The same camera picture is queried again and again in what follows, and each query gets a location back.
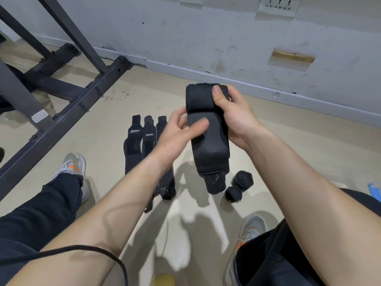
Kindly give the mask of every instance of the squat rack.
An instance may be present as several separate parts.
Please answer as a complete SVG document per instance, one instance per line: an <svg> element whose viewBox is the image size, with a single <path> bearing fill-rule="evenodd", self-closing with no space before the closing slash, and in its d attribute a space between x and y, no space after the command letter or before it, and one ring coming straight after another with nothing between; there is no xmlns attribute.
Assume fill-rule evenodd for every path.
<svg viewBox="0 0 381 286"><path fill-rule="evenodd" d="M0 168L0 201L89 108L133 66L124 56L119 56L111 65L106 66L57 0L38 1L79 50L72 44L66 43L57 51L50 52L2 6L0 6L0 19L43 56L36 66L25 73L27 80L38 89L68 100L70 103L60 113L50 116L43 105L0 59L0 95L25 115L37 129L36 134L27 144ZM81 52L99 71L92 82L83 88L51 77Z"/></svg>

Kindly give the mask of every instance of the finger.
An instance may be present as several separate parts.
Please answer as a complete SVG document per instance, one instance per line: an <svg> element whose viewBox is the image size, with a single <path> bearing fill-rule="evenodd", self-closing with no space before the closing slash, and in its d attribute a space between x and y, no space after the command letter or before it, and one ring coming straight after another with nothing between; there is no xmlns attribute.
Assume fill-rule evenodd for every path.
<svg viewBox="0 0 381 286"><path fill-rule="evenodd" d="M212 96L215 105L220 107L223 111L227 110L230 101L226 99L225 95L222 93L221 87L218 85L213 86Z"/></svg>
<svg viewBox="0 0 381 286"><path fill-rule="evenodd" d="M182 116L179 121L179 128L183 129L188 126L188 116Z"/></svg>
<svg viewBox="0 0 381 286"><path fill-rule="evenodd" d="M234 103L241 104L246 101L245 97L233 85L227 85L227 89L229 91L229 96Z"/></svg>
<svg viewBox="0 0 381 286"><path fill-rule="evenodd" d="M168 123L175 123L176 125L179 124L180 117L186 112L187 109L185 108L185 106L174 111L169 117Z"/></svg>
<svg viewBox="0 0 381 286"><path fill-rule="evenodd" d="M187 140L190 140L192 138L195 138L199 135L202 135L205 130L207 130L209 127L209 121L207 118L203 117L193 125L191 125L190 128L184 130L184 136Z"/></svg>

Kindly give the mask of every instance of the baseboard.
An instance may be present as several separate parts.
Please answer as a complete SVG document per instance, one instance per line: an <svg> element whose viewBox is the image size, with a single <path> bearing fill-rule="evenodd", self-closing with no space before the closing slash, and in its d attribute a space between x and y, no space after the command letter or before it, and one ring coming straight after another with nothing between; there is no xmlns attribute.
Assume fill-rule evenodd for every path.
<svg viewBox="0 0 381 286"><path fill-rule="evenodd" d="M72 41L42 36L35 34L35 37L40 40L43 44L48 44L52 46L61 47L65 43L72 43ZM115 60L118 56L125 56L129 61L135 64L142 64L147 67L147 69L152 71L157 71L197 82L206 82L206 83L220 83L220 84L231 84L234 85L240 92L255 96L258 98L262 98L265 100L275 101L278 103L291 105L307 110L312 110L316 112L321 112L324 114L341 117L344 119L360 122L363 124L371 125L374 127L381 128L381 114L377 114L374 112L369 112L365 110L360 110L356 108L352 108L349 106L344 106L336 103L331 103L323 100L317 100L314 98L301 96L292 94L285 91L280 91L264 86L259 86L247 82L237 81L234 79L216 76L209 73L204 73L200 71L196 71L189 68L183 68L179 66L174 66L166 63L156 62L147 60L143 56L117 52L109 49L94 47L95 51L99 54L99 56L103 58L108 58Z"/></svg>

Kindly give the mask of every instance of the white label sticker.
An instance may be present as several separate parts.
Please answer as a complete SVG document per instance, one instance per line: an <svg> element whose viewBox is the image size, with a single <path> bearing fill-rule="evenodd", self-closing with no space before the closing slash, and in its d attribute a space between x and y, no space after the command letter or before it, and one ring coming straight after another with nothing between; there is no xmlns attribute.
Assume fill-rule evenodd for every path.
<svg viewBox="0 0 381 286"><path fill-rule="evenodd" d="M36 114L32 115L32 120L35 123L39 123L41 120L43 120L45 117L49 116L49 114L46 112L45 109L40 110Z"/></svg>

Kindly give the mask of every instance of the gray sneaker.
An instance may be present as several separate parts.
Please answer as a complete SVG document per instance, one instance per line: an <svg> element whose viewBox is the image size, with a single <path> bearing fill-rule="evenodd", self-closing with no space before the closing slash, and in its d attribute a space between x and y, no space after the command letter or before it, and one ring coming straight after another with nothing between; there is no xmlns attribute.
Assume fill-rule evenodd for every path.
<svg viewBox="0 0 381 286"><path fill-rule="evenodd" d="M79 153L68 153L58 172L53 175L56 178L60 173L69 173L71 175L83 176L82 185L82 203L86 202L90 196L90 188L85 178L86 161L83 155Z"/></svg>
<svg viewBox="0 0 381 286"><path fill-rule="evenodd" d="M247 241L250 241L259 235L267 232L267 225L264 218L258 214L251 214L246 218L241 226L241 230L238 237L238 243L236 249L226 267L225 275L223 277L225 286L239 286L239 283L234 273L234 261L238 249L245 244Z"/></svg>

